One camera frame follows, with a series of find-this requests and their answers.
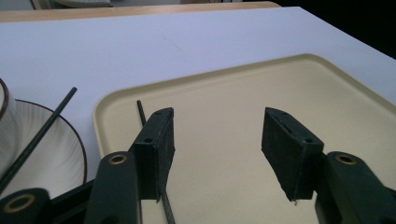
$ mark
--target beige tray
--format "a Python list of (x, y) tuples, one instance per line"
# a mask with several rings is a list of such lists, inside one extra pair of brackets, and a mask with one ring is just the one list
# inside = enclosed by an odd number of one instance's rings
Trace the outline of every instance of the beige tray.
[[(127, 150), (146, 117), (175, 109), (176, 154), (168, 196), (177, 223), (318, 223), (314, 200), (289, 203), (261, 152), (264, 108), (291, 113), (325, 143), (365, 160), (396, 189), (396, 106), (314, 55), (299, 55), (131, 89), (93, 114), (102, 156)], [(166, 223), (143, 201), (146, 224)]]

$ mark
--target black chopstick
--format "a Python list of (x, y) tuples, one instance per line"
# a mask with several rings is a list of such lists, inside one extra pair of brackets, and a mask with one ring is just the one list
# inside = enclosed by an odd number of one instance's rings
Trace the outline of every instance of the black chopstick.
[[(139, 110), (140, 120), (142, 121), (142, 125), (145, 126), (146, 116), (145, 116), (145, 111), (143, 110), (142, 102), (140, 100), (137, 100), (136, 103), (137, 103), (137, 108)], [(168, 224), (176, 224), (172, 212), (172, 207), (171, 204), (169, 203), (168, 194), (166, 193), (166, 189), (162, 192), (162, 198), (163, 198), (163, 210), (165, 211), (165, 216)]]
[(12, 178), (15, 174), (20, 170), (25, 161), (29, 158), (30, 154), (32, 154), (35, 147), (40, 143), (41, 139), (44, 137), (46, 132), (49, 130), (50, 126), (53, 122), (59, 117), (62, 110), (66, 107), (67, 103), (69, 103), (70, 99), (73, 97), (74, 93), (77, 91), (76, 87), (73, 87), (72, 90), (64, 97), (62, 102), (58, 105), (56, 110), (52, 113), (46, 123), (41, 127), (35, 137), (30, 141), (27, 147), (23, 150), (21, 155), (12, 163), (10, 167), (6, 170), (3, 177), (0, 179), (0, 194), (3, 193), (4, 189), (7, 187), (9, 182), (11, 182)]

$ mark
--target cup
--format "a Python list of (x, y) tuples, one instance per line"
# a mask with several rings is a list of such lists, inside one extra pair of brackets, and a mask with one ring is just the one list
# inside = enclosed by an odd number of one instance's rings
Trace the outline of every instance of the cup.
[(15, 161), (21, 147), (21, 118), (17, 103), (0, 78), (0, 177)]

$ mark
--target table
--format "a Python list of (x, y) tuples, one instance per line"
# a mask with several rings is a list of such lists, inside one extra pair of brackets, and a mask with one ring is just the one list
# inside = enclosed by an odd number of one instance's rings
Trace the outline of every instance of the table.
[(15, 98), (55, 108), (78, 87), (63, 116), (86, 147), (88, 179), (100, 160), (92, 111), (121, 88), (313, 53), (396, 103), (394, 59), (299, 7), (266, 2), (14, 11), (0, 12), (0, 21), (0, 76)]

